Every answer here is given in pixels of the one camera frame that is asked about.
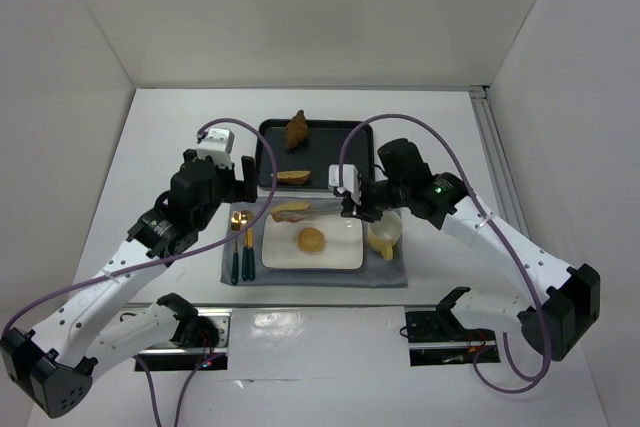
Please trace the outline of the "toasted bread slice front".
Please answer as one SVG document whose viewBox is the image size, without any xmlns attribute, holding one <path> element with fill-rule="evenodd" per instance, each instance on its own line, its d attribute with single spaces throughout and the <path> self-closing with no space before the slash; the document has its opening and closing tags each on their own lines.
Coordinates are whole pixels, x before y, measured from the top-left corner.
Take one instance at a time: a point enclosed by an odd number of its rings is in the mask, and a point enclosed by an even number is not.
<svg viewBox="0 0 640 427">
<path fill-rule="evenodd" d="M 276 205 L 271 210 L 271 217 L 277 223 L 296 223 L 306 218 L 312 210 L 312 205 L 307 201 L 291 201 Z"/>
</svg>

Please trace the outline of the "round golden bun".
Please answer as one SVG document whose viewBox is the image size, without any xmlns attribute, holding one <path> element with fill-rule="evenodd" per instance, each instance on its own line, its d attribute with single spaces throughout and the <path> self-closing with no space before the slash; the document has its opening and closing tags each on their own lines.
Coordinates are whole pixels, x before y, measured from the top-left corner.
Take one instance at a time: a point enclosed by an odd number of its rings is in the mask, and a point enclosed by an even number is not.
<svg viewBox="0 0 640 427">
<path fill-rule="evenodd" d="M 326 238 L 324 234 L 313 227 L 302 229 L 296 240 L 298 249 L 306 254 L 319 254 L 326 247 Z"/>
</svg>

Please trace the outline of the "metal tongs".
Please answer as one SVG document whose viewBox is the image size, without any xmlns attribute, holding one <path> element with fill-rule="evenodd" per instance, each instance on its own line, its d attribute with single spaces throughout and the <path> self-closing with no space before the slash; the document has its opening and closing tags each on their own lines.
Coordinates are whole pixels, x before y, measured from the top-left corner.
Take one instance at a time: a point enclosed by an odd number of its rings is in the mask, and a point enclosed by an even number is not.
<svg viewBox="0 0 640 427">
<path fill-rule="evenodd" d="M 331 203 L 327 205 L 319 205 L 317 203 L 311 203 L 311 205 L 312 205 L 311 213 L 303 220 L 313 219 L 313 218 L 325 216 L 325 215 L 340 215 L 342 211 L 342 206 L 339 203 Z"/>
</svg>

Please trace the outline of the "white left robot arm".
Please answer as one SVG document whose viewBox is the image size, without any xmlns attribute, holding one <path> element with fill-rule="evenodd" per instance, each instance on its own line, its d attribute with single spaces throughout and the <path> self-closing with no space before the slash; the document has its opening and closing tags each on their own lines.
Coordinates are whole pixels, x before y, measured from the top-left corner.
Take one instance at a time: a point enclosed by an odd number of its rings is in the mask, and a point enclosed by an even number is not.
<svg viewBox="0 0 640 427">
<path fill-rule="evenodd" d="M 110 322 L 147 284 L 198 251 L 199 234 L 224 204 L 257 199 L 255 161 L 241 159 L 236 178 L 228 153 L 188 149 L 167 191 L 129 229 L 91 279 L 65 288 L 69 299 L 36 326 L 10 319 L 1 334 L 9 378 L 51 419 L 76 408 L 106 371 L 159 342 L 188 344 L 209 327 L 178 294 L 160 297 L 122 323 Z"/>
</svg>

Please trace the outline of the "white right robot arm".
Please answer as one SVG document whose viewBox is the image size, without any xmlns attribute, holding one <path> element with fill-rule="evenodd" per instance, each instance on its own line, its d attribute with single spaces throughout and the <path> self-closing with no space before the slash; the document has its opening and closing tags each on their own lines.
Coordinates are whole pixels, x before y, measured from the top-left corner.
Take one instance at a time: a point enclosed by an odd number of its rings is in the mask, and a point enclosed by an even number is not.
<svg viewBox="0 0 640 427">
<path fill-rule="evenodd" d="M 379 151 L 385 178 L 371 181 L 355 166 L 329 168 L 342 214 L 366 222 L 406 208 L 468 246 L 502 272 L 517 294 L 500 297 L 457 287 L 437 306 L 442 326 L 521 334 L 539 354 L 562 360 L 600 314 L 601 277 L 534 244 L 495 214 L 452 173 L 434 174 L 415 144 L 396 139 Z"/>
</svg>

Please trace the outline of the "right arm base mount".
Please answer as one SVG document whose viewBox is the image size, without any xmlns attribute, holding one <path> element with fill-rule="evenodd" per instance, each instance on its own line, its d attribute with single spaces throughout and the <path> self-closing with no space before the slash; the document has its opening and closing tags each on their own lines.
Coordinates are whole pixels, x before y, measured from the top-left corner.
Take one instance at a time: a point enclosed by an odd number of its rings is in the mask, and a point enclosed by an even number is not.
<svg viewBox="0 0 640 427">
<path fill-rule="evenodd" d="M 482 353 L 479 363 L 500 362 L 494 332 L 462 327 L 447 331 L 435 310 L 406 311 L 399 335 L 408 342 L 412 367 L 472 364 L 478 352 Z"/>
</svg>

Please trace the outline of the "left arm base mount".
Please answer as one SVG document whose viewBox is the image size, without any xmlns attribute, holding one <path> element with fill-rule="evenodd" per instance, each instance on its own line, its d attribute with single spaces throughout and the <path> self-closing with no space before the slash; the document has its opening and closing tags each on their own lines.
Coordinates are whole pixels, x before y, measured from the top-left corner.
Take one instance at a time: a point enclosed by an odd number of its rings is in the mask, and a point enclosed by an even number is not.
<svg viewBox="0 0 640 427">
<path fill-rule="evenodd" d="M 139 353 L 151 372 L 187 372 L 200 361 L 204 362 L 201 370 L 227 369 L 231 311 L 203 308 L 199 315 L 202 320 L 185 344 L 166 341 Z"/>
</svg>

